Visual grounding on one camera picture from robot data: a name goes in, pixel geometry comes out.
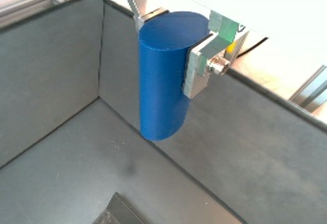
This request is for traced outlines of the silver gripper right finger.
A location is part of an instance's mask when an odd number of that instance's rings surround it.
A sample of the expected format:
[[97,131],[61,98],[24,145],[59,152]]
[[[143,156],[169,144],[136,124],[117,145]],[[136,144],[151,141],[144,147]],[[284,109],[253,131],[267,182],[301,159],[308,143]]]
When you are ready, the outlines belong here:
[[189,50],[183,84],[183,93],[189,99],[205,88],[211,74],[221,75],[229,67],[220,53],[236,40],[239,23],[211,11],[208,30],[208,35]]

